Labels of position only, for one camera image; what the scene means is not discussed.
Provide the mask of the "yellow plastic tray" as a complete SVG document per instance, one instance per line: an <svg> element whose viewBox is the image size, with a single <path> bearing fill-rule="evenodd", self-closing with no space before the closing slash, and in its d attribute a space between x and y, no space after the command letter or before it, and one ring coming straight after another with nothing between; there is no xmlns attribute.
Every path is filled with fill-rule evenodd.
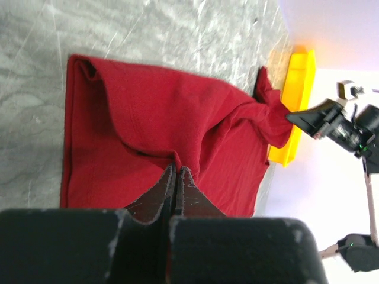
<svg viewBox="0 0 379 284"><path fill-rule="evenodd" d="M291 55L282 90L281 102L291 111L304 111L309 106L316 75L314 50L298 51ZM282 148L271 146L268 158L274 163L287 167L297 156L301 130L294 126L286 145Z"/></svg>

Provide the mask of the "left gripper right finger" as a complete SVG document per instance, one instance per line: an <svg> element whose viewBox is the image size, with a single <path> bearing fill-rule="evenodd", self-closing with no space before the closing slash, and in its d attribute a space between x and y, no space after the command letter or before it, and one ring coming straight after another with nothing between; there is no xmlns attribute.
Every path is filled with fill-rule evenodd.
<svg viewBox="0 0 379 284"><path fill-rule="evenodd" d="M293 218L228 218L187 167L169 223L171 283L326 283L315 239Z"/></svg>

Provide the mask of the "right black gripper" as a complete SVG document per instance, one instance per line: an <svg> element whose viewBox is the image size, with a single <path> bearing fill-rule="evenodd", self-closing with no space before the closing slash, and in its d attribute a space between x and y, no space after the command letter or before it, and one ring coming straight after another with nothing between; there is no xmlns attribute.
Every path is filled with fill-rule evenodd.
<svg viewBox="0 0 379 284"><path fill-rule="evenodd" d="M307 135L329 138L350 153L362 154L375 149L375 106L369 104L362 112L347 118L337 101L324 100L305 111L291 112L286 119Z"/></svg>

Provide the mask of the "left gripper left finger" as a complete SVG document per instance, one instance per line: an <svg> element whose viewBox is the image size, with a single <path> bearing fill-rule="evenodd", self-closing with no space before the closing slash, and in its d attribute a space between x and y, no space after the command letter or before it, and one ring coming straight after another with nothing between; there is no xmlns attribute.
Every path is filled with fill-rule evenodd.
<svg viewBox="0 0 379 284"><path fill-rule="evenodd" d="M1 212L2 283L164 283L176 168L123 209Z"/></svg>

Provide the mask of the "red t shirt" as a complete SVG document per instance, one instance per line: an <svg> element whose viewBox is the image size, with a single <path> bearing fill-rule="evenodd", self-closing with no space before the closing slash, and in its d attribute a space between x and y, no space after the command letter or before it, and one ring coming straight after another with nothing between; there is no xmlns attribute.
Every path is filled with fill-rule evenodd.
<svg viewBox="0 0 379 284"><path fill-rule="evenodd" d="M290 137L287 114L265 68L250 97L180 70L71 55L60 206L125 208L174 164L224 215L251 217L268 148Z"/></svg>

